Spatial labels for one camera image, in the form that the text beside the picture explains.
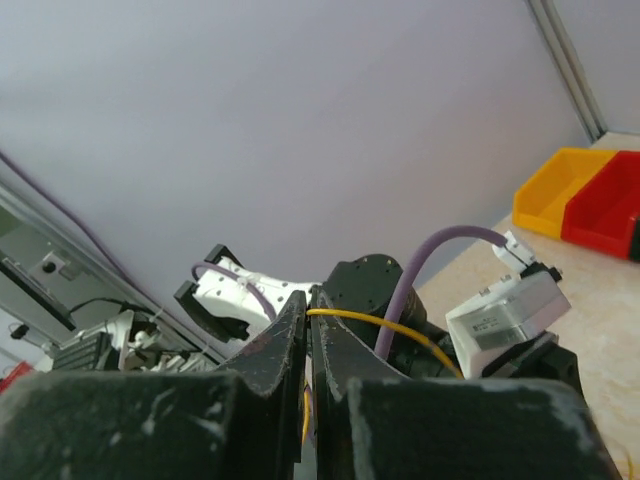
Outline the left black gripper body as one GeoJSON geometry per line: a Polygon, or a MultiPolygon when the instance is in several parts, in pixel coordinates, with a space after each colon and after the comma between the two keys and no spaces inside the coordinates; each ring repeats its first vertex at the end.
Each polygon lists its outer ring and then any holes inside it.
{"type": "Polygon", "coordinates": [[[558,335],[543,332],[509,347],[480,370],[481,378],[535,378],[564,383],[583,394],[578,356],[558,344],[558,335]]]}

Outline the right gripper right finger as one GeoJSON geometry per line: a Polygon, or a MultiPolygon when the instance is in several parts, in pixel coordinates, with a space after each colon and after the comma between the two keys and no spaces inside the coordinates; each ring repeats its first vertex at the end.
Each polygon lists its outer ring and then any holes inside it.
{"type": "Polygon", "coordinates": [[[354,454],[347,384],[352,379],[404,380],[353,333],[320,287],[312,289],[309,316],[317,477],[352,479],[354,454]]]}

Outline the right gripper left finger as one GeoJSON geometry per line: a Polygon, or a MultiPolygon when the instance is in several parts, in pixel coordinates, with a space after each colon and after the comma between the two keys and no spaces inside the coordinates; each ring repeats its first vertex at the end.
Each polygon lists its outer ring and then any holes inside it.
{"type": "Polygon", "coordinates": [[[306,296],[293,292],[277,319],[228,360],[223,479],[291,479],[300,460],[306,296]]]}

